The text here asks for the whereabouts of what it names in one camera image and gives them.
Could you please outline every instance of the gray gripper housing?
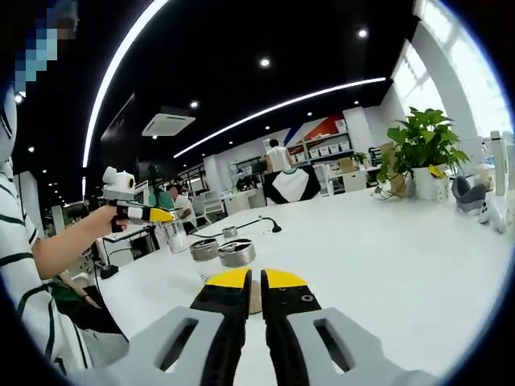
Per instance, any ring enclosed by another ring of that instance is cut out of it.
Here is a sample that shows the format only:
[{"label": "gray gripper housing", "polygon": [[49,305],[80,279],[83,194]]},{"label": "gray gripper housing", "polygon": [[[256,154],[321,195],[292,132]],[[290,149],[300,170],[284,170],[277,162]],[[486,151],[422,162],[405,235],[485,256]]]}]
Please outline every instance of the gray gripper housing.
[{"label": "gray gripper housing", "polygon": [[[335,308],[286,318],[299,342],[310,386],[429,386],[439,382],[435,376],[418,370],[408,372],[389,361],[375,335]],[[327,346],[317,327],[327,331],[334,347]],[[342,354],[345,373],[336,371],[332,362],[338,356],[332,357],[331,351]]]},{"label": "gray gripper housing", "polygon": [[[199,386],[211,342],[224,315],[177,307],[134,336],[129,354],[111,366],[68,376],[80,386]],[[429,386],[439,379],[421,371],[405,371],[384,357],[381,341],[334,308],[287,316],[303,354],[310,386]],[[185,326],[195,324],[172,373],[159,369]],[[330,347],[317,327],[334,340],[349,367],[336,372]]]},{"label": "gray gripper housing", "polygon": [[[198,386],[223,314],[176,307],[130,340],[129,353],[107,368],[91,368],[68,378],[84,386]],[[185,326],[195,325],[173,372],[159,369]]]}]

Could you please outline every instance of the tin lid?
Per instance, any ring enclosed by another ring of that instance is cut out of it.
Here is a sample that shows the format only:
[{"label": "tin lid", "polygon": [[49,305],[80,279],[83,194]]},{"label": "tin lid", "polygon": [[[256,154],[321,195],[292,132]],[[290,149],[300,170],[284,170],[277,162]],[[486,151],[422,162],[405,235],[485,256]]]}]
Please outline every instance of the tin lid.
[{"label": "tin lid", "polygon": [[254,261],[256,250],[251,240],[237,239],[220,246],[218,255],[225,267],[239,268]]},{"label": "tin lid", "polygon": [[197,241],[190,246],[194,261],[210,261],[218,257],[218,243],[215,239]]}]

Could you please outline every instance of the hand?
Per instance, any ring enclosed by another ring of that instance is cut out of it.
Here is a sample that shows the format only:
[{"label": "hand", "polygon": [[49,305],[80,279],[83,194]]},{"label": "hand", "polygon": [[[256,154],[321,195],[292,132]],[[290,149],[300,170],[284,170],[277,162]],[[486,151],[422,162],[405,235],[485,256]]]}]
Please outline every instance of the hand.
[{"label": "hand", "polygon": [[[116,214],[116,207],[105,205],[90,213],[79,224],[84,227],[89,235],[96,239],[113,232],[111,220]],[[124,231],[127,229],[128,222],[128,220],[116,220],[116,224],[122,226]]]},{"label": "hand", "polygon": [[91,299],[89,297],[89,295],[86,295],[86,297],[84,298],[84,300],[86,301],[86,303],[88,303],[90,306],[93,306],[95,307],[96,309],[98,310],[101,310],[102,307],[100,307],[93,299]]}]

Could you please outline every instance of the ceiling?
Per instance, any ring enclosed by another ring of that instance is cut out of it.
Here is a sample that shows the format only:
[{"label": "ceiling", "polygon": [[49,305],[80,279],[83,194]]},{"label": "ceiling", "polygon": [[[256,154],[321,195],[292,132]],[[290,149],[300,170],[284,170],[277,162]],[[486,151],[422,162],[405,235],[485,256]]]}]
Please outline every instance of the ceiling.
[{"label": "ceiling", "polygon": [[[227,150],[229,141],[237,146],[354,107],[354,100],[364,107],[380,104],[388,82],[333,92],[266,114],[172,158],[279,102],[356,80],[389,78],[414,27],[413,0],[170,0],[118,69],[98,118],[89,167],[83,170],[98,87],[118,44],[149,3],[80,2],[76,40],[64,42],[59,60],[28,85],[19,106],[14,168],[30,170],[38,179],[42,207],[60,203],[59,196],[67,203],[80,200],[83,176],[88,191],[101,184],[100,137],[133,92],[149,119],[159,106],[185,109],[196,118],[173,138],[141,138],[140,160],[169,159],[181,171],[183,164],[201,163],[201,154]],[[361,28],[369,32],[365,39],[357,36]],[[263,57],[270,59],[269,68],[260,68]],[[193,100],[199,101],[198,109],[190,109]]]}]

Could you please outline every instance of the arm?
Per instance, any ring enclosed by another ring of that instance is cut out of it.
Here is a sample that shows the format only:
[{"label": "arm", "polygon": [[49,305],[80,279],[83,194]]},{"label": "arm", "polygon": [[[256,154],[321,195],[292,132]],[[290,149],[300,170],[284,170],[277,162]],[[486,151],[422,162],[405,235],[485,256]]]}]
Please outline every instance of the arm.
[{"label": "arm", "polygon": [[192,210],[191,209],[184,209],[183,210],[183,214],[180,216],[180,219],[181,220],[184,220],[186,217],[188,217],[189,215],[191,215],[192,213]]},{"label": "arm", "polygon": [[[106,205],[63,233],[37,240],[32,247],[32,254],[39,276],[42,279],[54,277],[75,263],[98,237],[112,232],[111,220],[115,215],[116,207]],[[117,220],[117,224],[126,228],[127,220]]]},{"label": "arm", "polygon": [[75,283],[70,277],[70,275],[68,275],[65,271],[61,272],[59,274],[59,277],[64,284],[66,284],[68,287],[71,287],[72,290],[74,290],[75,293],[79,295],[81,298],[85,298],[86,296],[88,296],[88,293],[84,291],[81,287],[79,287],[77,283]]},{"label": "arm", "polygon": [[266,160],[266,171],[271,173],[272,171],[274,171],[274,167],[272,166],[272,160],[270,159],[270,157],[268,155],[265,156],[265,160]]},{"label": "arm", "polygon": [[60,279],[63,281],[64,284],[66,284],[68,287],[72,288],[72,290],[75,291],[77,295],[79,295],[81,298],[83,298],[90,306],[93,306],[97,309],[100,309],[101,307],[95,303],[93,299],[91,299],[86,291],[79,287],[77,283],[75,283],[70,275],[68,275],[66,272],[61,272],[59,274]]}]

